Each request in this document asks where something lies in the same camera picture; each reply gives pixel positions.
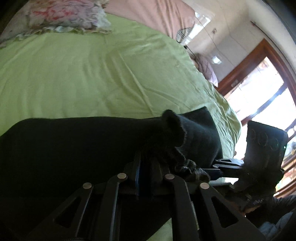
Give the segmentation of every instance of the bed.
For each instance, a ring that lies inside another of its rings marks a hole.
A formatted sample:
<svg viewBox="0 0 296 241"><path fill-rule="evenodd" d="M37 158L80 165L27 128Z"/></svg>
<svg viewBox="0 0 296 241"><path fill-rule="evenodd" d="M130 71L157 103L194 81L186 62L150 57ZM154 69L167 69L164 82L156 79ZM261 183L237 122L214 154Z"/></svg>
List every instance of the bed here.
<svg viewBox="0 0 296 241"><path fill-rule="evenodd" d="M136 21L107 19L108 34L35 34L0 49L0 135L26 118L150 118L206 106L232 158L240 121L184 47ZM151 240L170 235L166 223Z"/></svg>

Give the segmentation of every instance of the floral pillow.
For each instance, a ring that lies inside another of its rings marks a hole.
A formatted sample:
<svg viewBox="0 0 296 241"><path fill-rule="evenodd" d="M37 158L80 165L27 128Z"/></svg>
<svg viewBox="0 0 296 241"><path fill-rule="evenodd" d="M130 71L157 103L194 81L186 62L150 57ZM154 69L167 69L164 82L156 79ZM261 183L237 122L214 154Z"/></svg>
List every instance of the floral pillow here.
<svg viewBox="0 0 296 241"><path fill-rule="evenodd" d="M36 32L110 32L102 4L108 0L29 0L11 19L0 43Z"/></svg>

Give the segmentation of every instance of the wooden window frame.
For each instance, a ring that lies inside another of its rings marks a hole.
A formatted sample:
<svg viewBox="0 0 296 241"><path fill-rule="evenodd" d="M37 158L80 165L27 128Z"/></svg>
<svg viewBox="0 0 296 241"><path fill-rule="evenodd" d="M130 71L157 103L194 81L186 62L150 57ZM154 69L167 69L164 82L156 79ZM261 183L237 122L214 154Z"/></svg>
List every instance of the wooden window frame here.
<svg viewBox="0 0 296 241"><path fill-rule="evenodd" d="M281 95L287 88L289 89L291 96L296 104L296 81L294 80L291 72L286 66L285 62L282 60L280 55L276 52L276 50L271 46L271 44L263 39L258 46L237 66L232 70L221 82L219 82L219 86L217 91L226 96L234 89L236 89L239 84L246 78L249 73L251 73L265 58L268 58L270 62L274 65L280 76L282 77L284 84L278 89L278 91L267 100L262 106L258 108L258 110L245 119L243 119L242 125L244 126L257 114L261 113L266 107L268 107L272 101L279 95ZM293 128L296 125L296 119L291 123L291 125L286 129ZM289 141L296 136L296 132L289 137ZM296 154L289 157L289 159L285 162L282 168L285 169L285 173L290 169L296 166ZM281 188L277 193L276 197L282 197L291 194L296 190L296 180L287 184L285 187Z"/></svg>

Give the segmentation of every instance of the folded black garment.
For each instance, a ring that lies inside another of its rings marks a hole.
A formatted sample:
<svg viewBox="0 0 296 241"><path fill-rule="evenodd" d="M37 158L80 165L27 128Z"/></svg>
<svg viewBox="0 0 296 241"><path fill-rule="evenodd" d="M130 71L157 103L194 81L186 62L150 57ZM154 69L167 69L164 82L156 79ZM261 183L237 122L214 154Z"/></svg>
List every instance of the folded black garment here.
<svg viewBox="0 0 296 241"><path fill-rule="evenodd" d="M178 171L209 168L222 158L206 107L181 115L166 110L150 119L26 119L0 137L0 196L67 197L85 182L102 183L122 172L152 141Z"/></svg>

